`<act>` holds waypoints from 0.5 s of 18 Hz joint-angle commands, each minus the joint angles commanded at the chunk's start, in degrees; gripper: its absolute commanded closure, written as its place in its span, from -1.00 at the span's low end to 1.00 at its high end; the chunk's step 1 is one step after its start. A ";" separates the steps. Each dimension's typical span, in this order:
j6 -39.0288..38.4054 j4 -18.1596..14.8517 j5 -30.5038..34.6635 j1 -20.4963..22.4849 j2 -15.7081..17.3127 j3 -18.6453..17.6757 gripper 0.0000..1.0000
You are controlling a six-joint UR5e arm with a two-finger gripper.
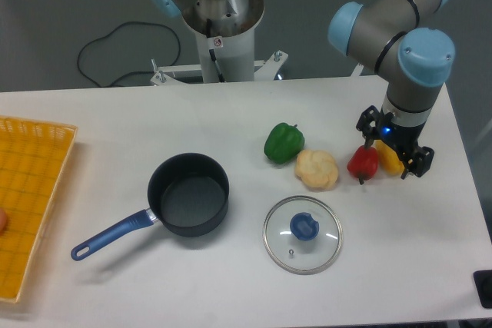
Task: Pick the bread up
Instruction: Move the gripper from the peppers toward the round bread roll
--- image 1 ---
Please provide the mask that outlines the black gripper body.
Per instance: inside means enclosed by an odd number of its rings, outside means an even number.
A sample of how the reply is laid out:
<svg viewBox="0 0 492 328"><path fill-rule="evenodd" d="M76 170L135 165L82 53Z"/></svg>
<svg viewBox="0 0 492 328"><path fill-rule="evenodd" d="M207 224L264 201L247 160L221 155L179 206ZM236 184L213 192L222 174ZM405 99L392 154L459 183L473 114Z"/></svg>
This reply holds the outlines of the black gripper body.
<svg viewBox="0 0 492 328"><path fill-rule="evenodd" d="M412 152L427 122L426 112L409 112L400 109L381 109L377 124L381 138L401 159L403 153Z"/></svg>

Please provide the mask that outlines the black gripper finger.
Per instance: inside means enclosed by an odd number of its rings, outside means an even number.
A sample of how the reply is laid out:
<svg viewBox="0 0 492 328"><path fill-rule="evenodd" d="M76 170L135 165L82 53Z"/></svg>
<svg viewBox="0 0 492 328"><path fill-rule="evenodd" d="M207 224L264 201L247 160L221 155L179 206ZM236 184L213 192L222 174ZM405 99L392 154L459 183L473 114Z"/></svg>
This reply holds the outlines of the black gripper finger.
<svg viewBox="0 0 492 328"><path fill-rule="evenodd" d="M434 150L430 147L416 146L412 152L403 153L401 163L404 169L401 179L404 180L408 175L424 176L430 170L433 159Z"/></svg>
<svg viewBox="0 0 492 328"><path fill-rule="evenodd" d="M361 132L364 138L364 148L370 148L374 141L381 138L377 127L380 117L380 111L373 105L361 113L356 124L356 129Z"/></svg>

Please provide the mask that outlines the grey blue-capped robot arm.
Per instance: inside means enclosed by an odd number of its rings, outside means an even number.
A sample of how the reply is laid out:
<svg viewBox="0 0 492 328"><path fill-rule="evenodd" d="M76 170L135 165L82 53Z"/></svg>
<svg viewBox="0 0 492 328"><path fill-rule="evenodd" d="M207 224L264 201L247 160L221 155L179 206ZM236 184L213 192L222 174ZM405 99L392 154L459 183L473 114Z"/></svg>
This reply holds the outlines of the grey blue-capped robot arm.
<svg viewBox="0 0 492 328"><path fill-rule="evenodd" d="M152 1L166 15L182 17L194 33L204 82L253 81L263 75L254 66L254 31L264 15L264 0ZM334 48L388 83L381 107L366 109L357 129L367 144L383 141L402 162L404 174L417 177L434 158L418 138L455 58L451 39L420 23L447 1L348 2L327 30Z"/></svg>

